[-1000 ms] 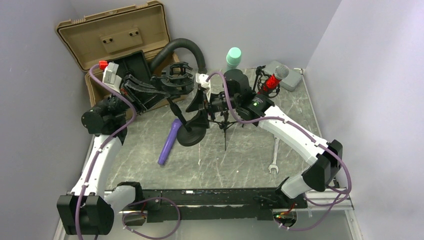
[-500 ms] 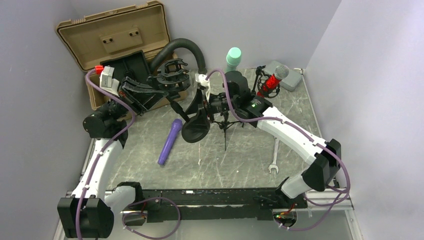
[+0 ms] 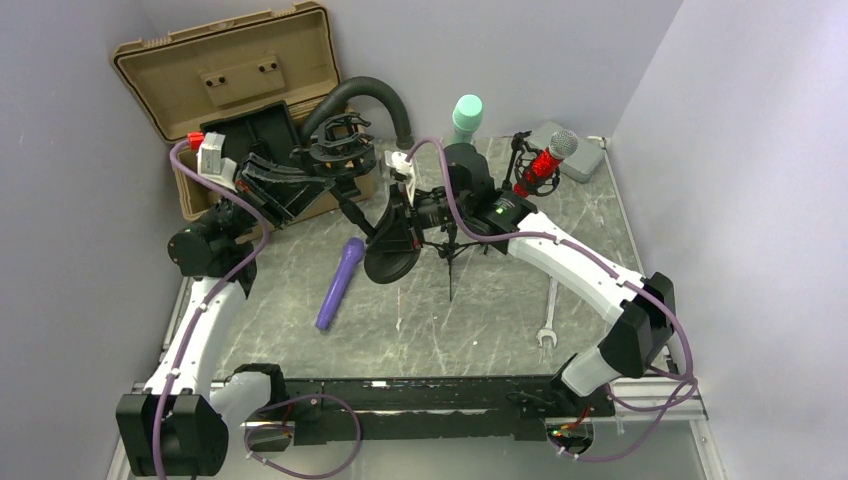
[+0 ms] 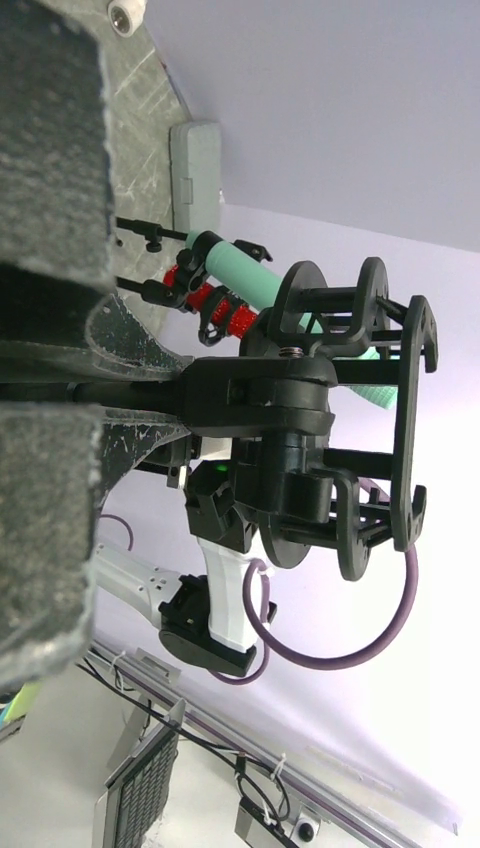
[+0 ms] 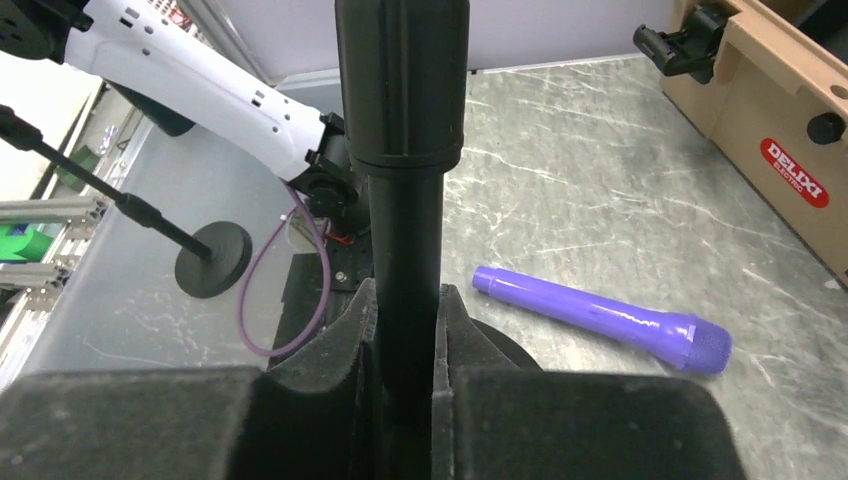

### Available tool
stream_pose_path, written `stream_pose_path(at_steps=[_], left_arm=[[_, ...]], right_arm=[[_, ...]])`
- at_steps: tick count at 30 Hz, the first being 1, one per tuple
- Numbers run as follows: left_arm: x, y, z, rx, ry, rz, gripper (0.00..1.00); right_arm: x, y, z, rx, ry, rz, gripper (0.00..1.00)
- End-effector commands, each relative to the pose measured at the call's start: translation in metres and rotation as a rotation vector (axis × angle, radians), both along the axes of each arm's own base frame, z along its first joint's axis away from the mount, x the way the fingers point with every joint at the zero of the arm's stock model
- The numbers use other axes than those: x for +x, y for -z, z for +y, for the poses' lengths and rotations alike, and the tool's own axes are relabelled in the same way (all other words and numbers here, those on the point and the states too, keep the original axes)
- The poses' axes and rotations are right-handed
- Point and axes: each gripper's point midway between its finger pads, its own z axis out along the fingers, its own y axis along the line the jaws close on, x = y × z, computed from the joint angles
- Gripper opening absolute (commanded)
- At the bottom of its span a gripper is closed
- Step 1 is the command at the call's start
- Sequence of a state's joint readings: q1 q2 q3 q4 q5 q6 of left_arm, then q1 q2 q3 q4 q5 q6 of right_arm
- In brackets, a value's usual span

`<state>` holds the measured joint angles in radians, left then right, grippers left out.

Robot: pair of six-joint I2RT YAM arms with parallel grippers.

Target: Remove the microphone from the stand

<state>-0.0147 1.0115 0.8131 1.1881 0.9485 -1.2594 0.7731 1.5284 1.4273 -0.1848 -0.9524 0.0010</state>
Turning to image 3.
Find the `purple microphone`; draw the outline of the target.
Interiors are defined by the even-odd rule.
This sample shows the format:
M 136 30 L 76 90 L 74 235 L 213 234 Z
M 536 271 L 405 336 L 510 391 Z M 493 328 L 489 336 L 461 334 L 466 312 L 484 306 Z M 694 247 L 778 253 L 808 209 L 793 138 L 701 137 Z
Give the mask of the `purple microphone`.
M 364 255 L 365 243 L 359 238 L 351 237 L 343 246 L 339 264 L 315 320 L 318 330 L 330 329 L 357 265 Z

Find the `black tripod mic stand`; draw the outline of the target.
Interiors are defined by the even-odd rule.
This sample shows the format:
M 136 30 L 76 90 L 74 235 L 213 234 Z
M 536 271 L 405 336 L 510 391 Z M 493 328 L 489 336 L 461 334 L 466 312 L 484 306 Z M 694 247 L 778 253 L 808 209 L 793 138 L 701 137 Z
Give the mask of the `black tripod mic stand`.
M 456 293 L 456 281 L 454 280 L 454 262 L 466 250 L 482 245 L 480 241 L 459 242 L 459 229 L 455 224 L 446 224 L 439 227 L 439 231 L 445 234 L 441 242 L 426 240 L 425 246 L 433 248 L 440 259 L 444 260 L 448 268 L 448 290 L 449 301 L 453 302 Z

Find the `black round-base mic stand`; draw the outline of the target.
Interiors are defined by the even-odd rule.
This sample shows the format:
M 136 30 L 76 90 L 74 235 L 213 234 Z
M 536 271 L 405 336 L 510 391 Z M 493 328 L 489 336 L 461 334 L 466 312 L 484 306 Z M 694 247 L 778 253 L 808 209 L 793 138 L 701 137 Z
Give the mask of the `black round-base mic stand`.
M 371 122 L 357 112 L 331 114 L 324 119 L 306 119 L 299 127 L 301 148 L 294 154 L 299 165 L 312 176 L 332 180 L 335 185 L 329 194 L 346 217 L 365 236 L 364 270 L 377 284 L 390 284 L 410 273 L 421 254 L 421 245 L 414 231 L 414 251 L 406 254 L 371 254 L 370 241 L 377 227 L 388 222 L 381 216 L 372 222 L 361 208 L 369 195 L 362 191 L 363 182 L 376 185 L 373 173 L 377 168 L 374 136 L 367 132 Z M 403 222 L 411 229 L 410 202 Z

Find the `mint green microphone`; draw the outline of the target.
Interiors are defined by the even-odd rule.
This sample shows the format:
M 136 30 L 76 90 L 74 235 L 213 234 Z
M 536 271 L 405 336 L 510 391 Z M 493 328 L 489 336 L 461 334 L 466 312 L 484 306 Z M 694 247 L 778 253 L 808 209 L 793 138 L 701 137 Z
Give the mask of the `mint green microphone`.
M 453 131 L 449 143 L 471 143 L 474 134 L 482 124 L 482 120 L 482 100 L 474 94 L 461 96 L 452 112 Z

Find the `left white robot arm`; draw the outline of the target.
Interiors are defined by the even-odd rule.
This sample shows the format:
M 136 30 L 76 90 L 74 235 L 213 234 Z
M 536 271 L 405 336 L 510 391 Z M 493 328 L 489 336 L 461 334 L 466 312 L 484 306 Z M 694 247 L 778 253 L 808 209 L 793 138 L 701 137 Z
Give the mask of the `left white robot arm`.
M 168 254 L 190 278 L 188 309 L 154 374 L 116 408 L 130 471 L 137 477 L 212 477 L 223 467 L 232 436 L 252 417 L 286 423 L 298 403 L 321 393 L 291 394 L 276 364 L 238 367 L 212 387 L 224 335 L 244 306 L 257 274 L 256 256 L 270 228 L 240 192 L 171 161 L 186 176 L 220 193 L 219 201 L 177 231 Z

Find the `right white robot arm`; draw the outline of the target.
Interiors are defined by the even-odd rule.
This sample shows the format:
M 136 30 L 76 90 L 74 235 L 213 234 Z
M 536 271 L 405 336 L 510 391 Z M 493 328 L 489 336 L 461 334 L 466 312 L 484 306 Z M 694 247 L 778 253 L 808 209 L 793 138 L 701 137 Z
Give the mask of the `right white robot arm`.
M 673 284 L 660 273 L 646 278 L 618 265 L 559 228 L 527 198 L 497 189 L 488 162 L 469 143 L 443 147 L 433 140 L 443 184 L 416 188 L 413 152 L 392 152 L 392 176 L 378 223 L 368 230 L 365 271 L 381 284 L 409 273 L 425 246 L 425 231 L 459 230 L 472 244 L 489 244 L 576 293 L 610 326 L 596 345 L 571 356 L 552 379 L 557 411 L 574 415 L 598 389 L 640 378 L 680 328 Z

